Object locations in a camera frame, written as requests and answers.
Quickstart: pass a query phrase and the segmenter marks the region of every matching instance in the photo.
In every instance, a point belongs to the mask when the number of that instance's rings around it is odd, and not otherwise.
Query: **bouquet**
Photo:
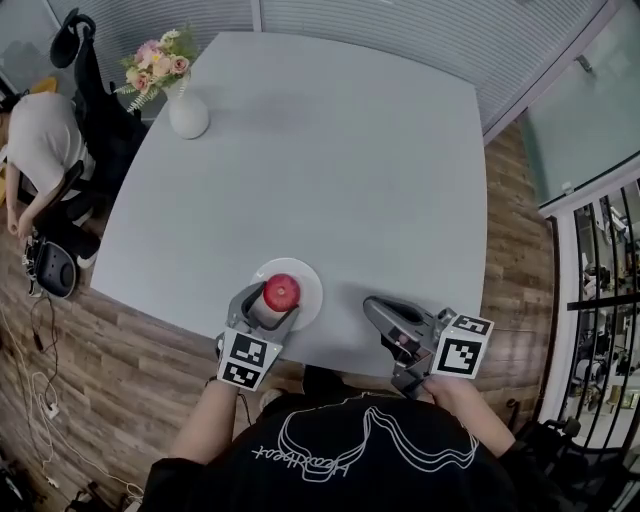
[[[122,59],[120,62],[127,70],[127,85],[116,89],[115,92],[138,94],[127,112],[140,110],[162,89],[171,87],[182,79],[188,79],[196,53],[189,29],[170,30],[160,41],[147,41],[135,55]]]

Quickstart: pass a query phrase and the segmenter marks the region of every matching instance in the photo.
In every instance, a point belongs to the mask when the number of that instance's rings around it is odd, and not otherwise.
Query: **white vase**
[[[163,89],[169,103],[171,127],[183,139],[195,139],[209,127],[209,109],[187,89],[188,77]]]

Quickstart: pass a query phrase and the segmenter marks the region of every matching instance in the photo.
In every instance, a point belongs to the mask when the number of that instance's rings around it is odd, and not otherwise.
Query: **white table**
[[[392,359],[362,312],[369,294],[479,312],[486,183],[470,84],[334,41],[223,33],[190,87],[211,127],[185,141],[160,113],[109,219],[94,289],[213,338],[263,263],[298,258],[324,302],[283,357],[375,376]]]

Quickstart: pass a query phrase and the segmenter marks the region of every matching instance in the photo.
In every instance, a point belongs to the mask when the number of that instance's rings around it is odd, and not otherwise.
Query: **red apple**
[[[300,302],[300,285],[288,274],[276,274],[267,281],[262,295],[267,306],[283,313]]]

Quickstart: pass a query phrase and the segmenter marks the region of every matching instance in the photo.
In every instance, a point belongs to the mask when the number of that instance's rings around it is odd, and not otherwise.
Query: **white plate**
[[[304,329],[318,316],[322,307],[322,283],[318,274],[309,265],[300,260],[278,258],[262,265],[251,278],[250,284],[258,281],[268,281],[270,277],[276,274],[289,274],[298,281],[300,285],[300,313],[296,323],[293,324],[293,330]],[[255,310],[259,317],[270,316],[271,320],[277,320],[282,316],[282,314],[274,315],[274,312],[267,308],[262,295],[255,302],[252,310]]]

